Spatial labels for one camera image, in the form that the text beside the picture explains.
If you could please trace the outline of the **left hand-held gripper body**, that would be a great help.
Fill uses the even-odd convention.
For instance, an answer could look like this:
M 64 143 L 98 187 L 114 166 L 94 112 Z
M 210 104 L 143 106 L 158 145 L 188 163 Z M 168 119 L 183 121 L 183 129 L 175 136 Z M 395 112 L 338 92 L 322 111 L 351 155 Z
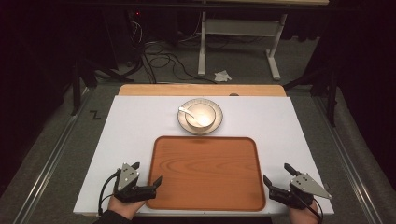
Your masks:
M 113 195 L 123 203 L 135 203 L 156 198 L 156 189 L 152 186 L 139 187 L 140 174 L 128 163 L 120 168 L 120 173 L 113 189 Z

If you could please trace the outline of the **white table board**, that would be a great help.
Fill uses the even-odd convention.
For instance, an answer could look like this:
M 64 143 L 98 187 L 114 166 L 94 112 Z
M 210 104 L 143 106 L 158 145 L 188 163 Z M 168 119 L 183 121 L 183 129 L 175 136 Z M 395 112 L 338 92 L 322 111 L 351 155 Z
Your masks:
M 249 137 L 258 148 L 262 172 L 281 188 L 289 185 L 288 163 L 321 181 L 289 97 L 212 96 L 223 112 L 213 136 Z M 145 185 L 155 140 L 162 135 L 187 136 L 177 110 L 189 96 L 117 96 L 92 157 L 74 212 L 94 216 L 104 182 L 122 163 L 140 163 L 138 183 Z

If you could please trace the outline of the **metal floor rail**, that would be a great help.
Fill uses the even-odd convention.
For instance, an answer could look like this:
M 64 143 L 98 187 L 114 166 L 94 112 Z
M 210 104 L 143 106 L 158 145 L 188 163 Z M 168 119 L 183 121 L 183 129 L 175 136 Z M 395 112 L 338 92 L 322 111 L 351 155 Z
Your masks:
M 90 88 L 78 91 L 80 103 L 74 107 L 74 93 L 68 91 L 65 102 L 44 123 L 9 187 L 14 196 L 19 198 L 17 215 L 11 219 L 11 224 L 28 223 L 64 153 L 79 111 L 91 96 Z
M 332 136 L 332 140 L 335 143 L 335 150 L 337 151 L 341 163 L 344 167 L 346 172 L 346 176 L 348 178 L 349 184 L 351 185 L 354 194 L 361 206 L 361 209 L 368 221 L 369 224 L 383 224 L 382 218 L 378 214 L 375 205 L 372 201 L 371 196 L 369 195 L 369 191 L 362 182 L 362 179 L 353 164 L 353 161 L 349 157 L 347 153 L 347 149 L 341 140 L 340 134 L 336 131 L 336 128 L 331 125 L 329 119 L 327 118 L 326 106 L 323 101 L 318 98 L 314 97 L 313 102 L 318 108 L 319 114 L 324 119 L 327 129 L 330 131 Z

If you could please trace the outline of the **person's right hand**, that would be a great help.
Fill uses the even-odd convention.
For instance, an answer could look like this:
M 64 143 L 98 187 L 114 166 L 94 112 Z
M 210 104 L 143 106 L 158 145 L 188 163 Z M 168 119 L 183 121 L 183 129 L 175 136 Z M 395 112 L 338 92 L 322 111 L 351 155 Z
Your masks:
M 318 211 L 318 206 L 315 202 L 312 202 L 310 209 L 305 208 L 304 210 L 288 208 L 290 224 L 318 224 L 319 217 L 314 212 Z

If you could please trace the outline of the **white metal desk frame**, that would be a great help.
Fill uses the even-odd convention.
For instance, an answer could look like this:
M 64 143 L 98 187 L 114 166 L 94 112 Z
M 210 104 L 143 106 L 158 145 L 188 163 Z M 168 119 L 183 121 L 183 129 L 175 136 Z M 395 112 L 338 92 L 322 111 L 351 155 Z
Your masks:
M 206 36 L 207 35 L 241 35 L 256 37 L 272 37 L 273 45 L 265 51 L 266 59 L 270 67 L 273 80 L 280 80 L 275 54 L 276 49 L 283 33 L 288 15 L 282 14 L 278 21 L 244 21 L 226 19 L 208 19 L 206 13 L 201 13 L 201 41 L 198 57 L 199 77 L 205 75 L 206 63 Z

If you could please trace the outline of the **black metal stand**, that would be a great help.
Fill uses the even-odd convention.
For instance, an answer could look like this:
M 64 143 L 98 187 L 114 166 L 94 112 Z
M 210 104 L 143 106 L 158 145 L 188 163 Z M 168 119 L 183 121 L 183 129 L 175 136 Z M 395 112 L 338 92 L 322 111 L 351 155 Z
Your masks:
M 312 84 L 310 94 L 312 96 L 327 96 L 327 107 L 326 116 L 330 124 L 334 127 L 334 110 L 336 102 L 336 88 L 337 88 L 338 73 L 335 69 L 330 67 L 319 68 L 316 71 L 307 73 L 293 81 L 283 85 L 285 91 L 289 91 L 292 88 Z
M 123 77 L 122 75 L 117 74 L 113 70 L 102 66 L 99 63 L 93 62 L 86 58 L 78 58 L 75 61 L 72 69 L 72 87 L 73 87 L 73 111 L 72 115 L 75 116 L 77 112 L 82 107 L 81 102 L 81 90 L 80 90 L 80 81 L 83 80 L 85 85 L 88 88 L 95 88 L 97 86 L 97 81 L 94 77 L 93 72 L 95 70 L 99 70 L 100 72 L 109 75 L 112 78 L 115 78 L 117 81 L 124 83 L 133 83 L 133 79 L 129 79 L 127 77 Z

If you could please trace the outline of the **person's left hand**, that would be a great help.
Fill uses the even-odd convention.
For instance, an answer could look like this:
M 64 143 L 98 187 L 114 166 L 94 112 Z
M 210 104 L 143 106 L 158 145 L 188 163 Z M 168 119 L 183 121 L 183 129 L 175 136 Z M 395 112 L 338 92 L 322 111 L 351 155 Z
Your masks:
M 132 220 L 135 214 L 139 211 L 141 207 L 145 205 L 145 203 L 145 201 L 135 203 L 123 203 L 116 197 L 111 196 L 108 202 L 107 209 L 121 215 L 122 217 Z

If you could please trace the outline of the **light wooden table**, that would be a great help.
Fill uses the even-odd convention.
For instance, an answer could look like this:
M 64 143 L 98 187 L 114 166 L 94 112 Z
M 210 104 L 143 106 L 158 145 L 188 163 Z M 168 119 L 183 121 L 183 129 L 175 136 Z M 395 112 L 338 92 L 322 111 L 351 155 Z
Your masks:
M 125 84 L 121 96 L 279 96 L 286 97 L 280 85 L 245 84 Z

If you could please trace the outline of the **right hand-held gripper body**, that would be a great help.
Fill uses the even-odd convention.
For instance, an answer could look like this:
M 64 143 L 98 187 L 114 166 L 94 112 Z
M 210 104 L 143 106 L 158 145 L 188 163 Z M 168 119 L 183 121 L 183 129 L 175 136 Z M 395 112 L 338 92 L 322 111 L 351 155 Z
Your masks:
M 289 189 L 275 186 L 269 189 L 271 200 L 301 210 L 308 208 L 316 196 L 329 200 L 332 198 L 332 195 L 307 173 L 295 176 L 290 181 Z

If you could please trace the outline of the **white rimmed plate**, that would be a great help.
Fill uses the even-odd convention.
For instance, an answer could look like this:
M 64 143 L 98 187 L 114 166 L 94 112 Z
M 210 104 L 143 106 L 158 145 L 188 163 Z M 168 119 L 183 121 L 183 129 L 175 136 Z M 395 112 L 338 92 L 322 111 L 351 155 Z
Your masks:
M 189 133 L 192 134 L 197 134 L 197 135 L 203 135 L 203 134 L 208 134 L 208 133 L 212 133 L 214 132 L 222 123 L 222 119 L 223 119 L 223 113 L 221 108 L 213 101 L 206 99 L 206 98 L 195 98 L 195 99 L 191 99 L 188 102 L 184 103 L 183 105 L 181 105 L 184 108 L 187 108 L 190 105 L 195 105 L 195 104 L 207 104 L 210 105 L 216 112 L 216 118 L 214 123 L 207 127 L 207 128 L 196 128 L 196 127 L 192 127 L 185 118 L 186 113 L 177 111 L 177 119 L 178 122 L 180 124 L 180 126 L 186 130 Z

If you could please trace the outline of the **white ceramic spoon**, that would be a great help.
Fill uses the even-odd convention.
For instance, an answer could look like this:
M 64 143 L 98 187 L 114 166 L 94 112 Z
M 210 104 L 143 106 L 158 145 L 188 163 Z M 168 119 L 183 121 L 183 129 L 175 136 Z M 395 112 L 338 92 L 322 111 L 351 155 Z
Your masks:
M 178 111 L 186 113 L 186 114 L 190 115 L 193 119 L 195 119 L 194 114 L 190 110 L 188 110 L 187 108 L 184 108 L 184 107 L 180 106 L 178 108 Z

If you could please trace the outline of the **crumpled white paper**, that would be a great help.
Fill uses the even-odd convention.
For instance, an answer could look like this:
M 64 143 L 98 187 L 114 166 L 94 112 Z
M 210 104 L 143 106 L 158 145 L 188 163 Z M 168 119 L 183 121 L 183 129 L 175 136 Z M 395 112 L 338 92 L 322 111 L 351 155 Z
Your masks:
M 226 70 L 223 70 L 215 74 L 215 80 L 217 82 L 227 82 L 229 80 L 232 80 L 232 78 Z

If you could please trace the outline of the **white bowl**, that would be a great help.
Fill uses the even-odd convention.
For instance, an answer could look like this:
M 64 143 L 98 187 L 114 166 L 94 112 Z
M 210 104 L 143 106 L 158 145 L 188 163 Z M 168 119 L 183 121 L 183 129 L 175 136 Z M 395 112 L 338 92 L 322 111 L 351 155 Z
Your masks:
M 188 110 L 192 113 L 185 115 L 186 121 L 196 128 L 207 128 L 211 126 L 216 118 L 215 110 L 207 104 L 190 105 Z

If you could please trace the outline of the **brown wooden tray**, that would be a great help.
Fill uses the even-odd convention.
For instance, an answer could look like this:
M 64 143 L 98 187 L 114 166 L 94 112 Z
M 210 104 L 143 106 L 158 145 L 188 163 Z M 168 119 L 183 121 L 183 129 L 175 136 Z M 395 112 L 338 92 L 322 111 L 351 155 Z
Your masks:
M 148 183 L 159 177 L 151 209 L 256 212 L 266 205 L 256 143 L 248 137 L 161 136 Z

